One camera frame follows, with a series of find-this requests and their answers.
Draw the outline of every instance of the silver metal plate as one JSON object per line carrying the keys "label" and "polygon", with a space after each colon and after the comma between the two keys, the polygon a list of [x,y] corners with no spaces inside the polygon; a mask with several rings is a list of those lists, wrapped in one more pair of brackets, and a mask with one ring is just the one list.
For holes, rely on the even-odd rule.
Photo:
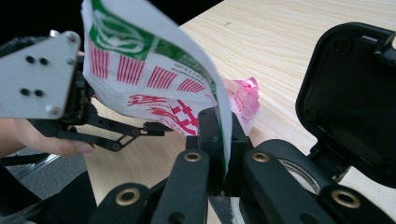
{"label": "silver metal plate", "polygon": [[65,32],[0,58],[0,118],[61,118],[80,44]]}

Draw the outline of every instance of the green print on bag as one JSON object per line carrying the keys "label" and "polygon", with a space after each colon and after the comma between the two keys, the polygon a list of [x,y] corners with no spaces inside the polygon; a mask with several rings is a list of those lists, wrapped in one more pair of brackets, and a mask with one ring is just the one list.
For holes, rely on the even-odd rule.
{"label": "green print on bag", "polygon": [[90,38],[96,47],[146,60],[155,35],[115,16],[103,7],[100,0],[92,0],[92,16]]}

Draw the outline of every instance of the black plastic case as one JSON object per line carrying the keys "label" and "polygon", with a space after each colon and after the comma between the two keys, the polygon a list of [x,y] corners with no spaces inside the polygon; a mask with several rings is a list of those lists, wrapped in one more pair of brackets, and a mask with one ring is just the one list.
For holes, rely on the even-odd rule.
{"label": "black plastic case", "polygon": [[396,33],[362,23],[326,32],[296,102],[317,139],[309,159],[327,175],[352,165],[396,188]]}

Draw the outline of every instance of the table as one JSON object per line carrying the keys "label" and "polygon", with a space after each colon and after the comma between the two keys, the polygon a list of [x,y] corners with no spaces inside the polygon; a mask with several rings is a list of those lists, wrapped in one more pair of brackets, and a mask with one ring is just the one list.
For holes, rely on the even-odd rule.
{"label": "table", "polygon": [[[261,112],[250,134],[254,146],[273,138],[291,142],[304,154],[316,143],[297,119],[294,104],[314,47],[335,25],[359,21],[396,30],[396,1],[225,0],[182,25],[228,79],[255,77]],[[97,102],[99,114],[130,124]],[[116,137],[91,127],[85,133]],[[101,148],[85,156],[96,201],[125,182],[148,187],[166,178],[185,139],[178,133],[139,137],[119,153]],[[373,183],[352,169],[342,184],[363,193],[396,220],[396,190]],[[219,223],[209,211],[208,223]]]}

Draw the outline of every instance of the white plastic wrapper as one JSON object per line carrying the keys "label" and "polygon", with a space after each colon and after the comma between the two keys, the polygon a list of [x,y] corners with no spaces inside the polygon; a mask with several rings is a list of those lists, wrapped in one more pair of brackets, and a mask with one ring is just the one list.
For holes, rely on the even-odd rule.
{"label": "white plastic wrapper", "polygon": [[84,77],[110,109],[197,134],[198,113],[219,105],[228,162],[231,109],[205,53],[172,21],[142,0],[85,0]]}

